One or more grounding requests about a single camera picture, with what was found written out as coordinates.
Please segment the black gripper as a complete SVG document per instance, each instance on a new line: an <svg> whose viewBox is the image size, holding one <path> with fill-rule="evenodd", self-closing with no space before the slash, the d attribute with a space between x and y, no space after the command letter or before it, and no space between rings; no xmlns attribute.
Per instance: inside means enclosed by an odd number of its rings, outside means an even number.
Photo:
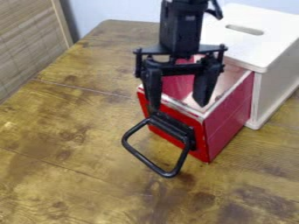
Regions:
<svg viewBox="0 0 299 224"><path fill-rule="evenodd" d="M159 42L145 48L137 48L135 54L135 77L141 76L144 95L148 100L148 112L159 110L163 92L163 71L157 66L144 63L144 55L170 55L172 58L188 58L200 50L203 15L210 13L218 20L223 12L218 0L163 0L160 10ZM203 69L195 74L192 99L204 107L211 100L214 88L223 65L214 57L200 59Z"/></svg>

